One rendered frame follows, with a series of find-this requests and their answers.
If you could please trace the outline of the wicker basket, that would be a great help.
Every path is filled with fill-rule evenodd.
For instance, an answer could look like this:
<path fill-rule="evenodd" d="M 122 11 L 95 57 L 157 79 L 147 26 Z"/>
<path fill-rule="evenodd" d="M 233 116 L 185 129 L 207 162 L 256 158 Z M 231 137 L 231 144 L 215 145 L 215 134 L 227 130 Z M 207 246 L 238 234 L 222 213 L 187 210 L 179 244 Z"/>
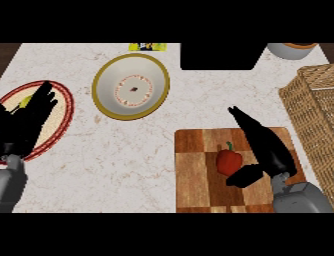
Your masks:
<path fill-rule="evenodd" d="M 334 207 L 334 63 L 302 67 L 280 97 Z"/>

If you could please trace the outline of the checkered wooden cutting board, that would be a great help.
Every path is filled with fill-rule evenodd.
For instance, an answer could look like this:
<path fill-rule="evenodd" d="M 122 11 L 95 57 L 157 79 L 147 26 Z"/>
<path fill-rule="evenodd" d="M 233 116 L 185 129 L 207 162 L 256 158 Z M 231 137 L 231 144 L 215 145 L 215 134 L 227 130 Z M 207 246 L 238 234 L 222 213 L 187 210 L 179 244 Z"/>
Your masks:
<path fill-rule="evenodd" d="M 179 212 L 244 213 L 272 212 L 271 177 L 247 188 L 227 185 L 218 172 L 218 152 L 233 143 L 244 164 L 258 160 L 240 128 L 178 130 L 175 133 L 176 210 Z"/>

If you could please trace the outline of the red-rimmed beige placemat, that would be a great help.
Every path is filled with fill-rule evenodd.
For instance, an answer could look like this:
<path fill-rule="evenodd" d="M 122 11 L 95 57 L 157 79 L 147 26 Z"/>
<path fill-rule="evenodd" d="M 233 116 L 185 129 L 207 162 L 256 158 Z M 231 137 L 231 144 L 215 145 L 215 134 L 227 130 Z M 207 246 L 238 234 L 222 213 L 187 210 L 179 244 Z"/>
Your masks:
<path fill-rule="evenodd" d="M 0 103 L 10 111 L 15 109 L 21 101 L 36 92 L 42 81 L 35 81 L 13 89 L 2 97 Z M 55 99 L 58 104 L 54 107 L 52 113 L 44 125 L 39 140 L 32 154 L 26 157 L 26 161 L 32 161 L 38 158 L 58 143 L 63 138 L 67 129 L 70 127 L 75 115 L 75 97 L 69 88 L 58 82 L 52 81 L 52 92 L 55 93 Z"/>

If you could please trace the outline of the red bell pepper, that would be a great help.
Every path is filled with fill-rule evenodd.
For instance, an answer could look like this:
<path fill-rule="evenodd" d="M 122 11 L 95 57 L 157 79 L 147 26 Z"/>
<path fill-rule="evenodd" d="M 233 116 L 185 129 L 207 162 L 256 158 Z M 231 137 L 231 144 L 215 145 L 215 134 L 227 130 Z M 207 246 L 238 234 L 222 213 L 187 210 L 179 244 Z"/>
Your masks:
<path fill-rule="evenodd" d="M 243 167 L 243 155 L 234 151 L 231 142 L 228 148 L 221 150 L 216 157 L 218 172 L 225 176 L 233 176 Z"/>

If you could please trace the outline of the white plate with gold rim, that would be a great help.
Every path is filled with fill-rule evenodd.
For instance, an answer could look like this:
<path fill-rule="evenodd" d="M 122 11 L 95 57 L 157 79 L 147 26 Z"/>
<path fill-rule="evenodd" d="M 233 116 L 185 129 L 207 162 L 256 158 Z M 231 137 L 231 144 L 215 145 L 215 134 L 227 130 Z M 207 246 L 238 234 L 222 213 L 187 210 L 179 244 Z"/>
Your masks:
<path fill-rule="evenodd" d="M 141 53 L 110 60 L 92 83 L 92 98 L 100 111 L 122 121 L 147 117 L 163 105 L 169 91 L 168 69 L 156 57 Z"/>

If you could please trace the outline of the grey pot with orange inside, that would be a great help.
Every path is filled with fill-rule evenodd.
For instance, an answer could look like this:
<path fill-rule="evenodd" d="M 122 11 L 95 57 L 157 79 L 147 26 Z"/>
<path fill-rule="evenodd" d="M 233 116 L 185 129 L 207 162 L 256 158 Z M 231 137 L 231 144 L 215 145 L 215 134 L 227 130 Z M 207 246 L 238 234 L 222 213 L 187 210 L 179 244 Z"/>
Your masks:
<path fill-rule="evenodd" d="M 268 49 L 271 53 L 283 59 L 300 60 L 303 59 L 314 48 L 317 43 L 269 43 Z"/>

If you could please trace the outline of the yellow printed box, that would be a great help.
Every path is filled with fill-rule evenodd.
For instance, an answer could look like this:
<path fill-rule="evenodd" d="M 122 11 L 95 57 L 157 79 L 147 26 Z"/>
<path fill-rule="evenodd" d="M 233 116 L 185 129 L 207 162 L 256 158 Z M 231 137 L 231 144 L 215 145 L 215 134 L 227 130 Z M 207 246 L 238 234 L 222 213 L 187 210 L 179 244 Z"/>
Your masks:
<path fill-rule="evenodd" d="M 131 51 L 159 51 L 165 52 L 168 50 L 166 43 L 132 43 L 129 45 Z"/>

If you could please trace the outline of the yellow-green item on placemat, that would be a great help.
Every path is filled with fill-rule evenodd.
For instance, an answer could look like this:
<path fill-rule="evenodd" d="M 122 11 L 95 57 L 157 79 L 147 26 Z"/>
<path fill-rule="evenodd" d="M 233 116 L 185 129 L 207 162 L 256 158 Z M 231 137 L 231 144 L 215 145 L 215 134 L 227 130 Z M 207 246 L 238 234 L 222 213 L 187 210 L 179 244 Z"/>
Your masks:
<path fill-rule="evenodd" d="M 18 103 L 17 107 L 13 109 L 11 113 L 14 113 L 20 108 L 26 108 L 29 105 L 29 102 L 32 100 L 33 95 L 27 96 L 21 102 Z"/>

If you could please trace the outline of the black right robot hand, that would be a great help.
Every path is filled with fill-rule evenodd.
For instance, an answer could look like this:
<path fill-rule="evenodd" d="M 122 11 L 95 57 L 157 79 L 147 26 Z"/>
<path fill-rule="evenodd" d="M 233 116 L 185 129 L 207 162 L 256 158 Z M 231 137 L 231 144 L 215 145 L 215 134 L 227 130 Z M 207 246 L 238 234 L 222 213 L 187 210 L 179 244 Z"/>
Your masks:
<path fill-rule="evenodd" d="M 227 185 L 246 188 L 264 177 L 264 174 L 275 177 L 287 173 L 293 177 L 298 174 L 296 163 L 278 135 L 237 106 L 230 107 L 228 111 L 244 131 L 258 163 L 240 168 L 228 177 Z"/>

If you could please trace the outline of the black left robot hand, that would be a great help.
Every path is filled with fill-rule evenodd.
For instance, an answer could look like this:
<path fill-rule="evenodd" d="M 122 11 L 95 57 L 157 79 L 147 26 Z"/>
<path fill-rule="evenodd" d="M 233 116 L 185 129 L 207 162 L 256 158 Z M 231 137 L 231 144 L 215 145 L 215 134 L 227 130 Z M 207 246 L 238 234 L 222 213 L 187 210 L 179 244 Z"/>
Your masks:
<path fill-rule="evenodd" d="M 0 160 L 10 155 L 24 158 L 32 154 L 57 103 L 49 81 L 44 82 L 27 106 L 14 113 L 0 103 Z"/>

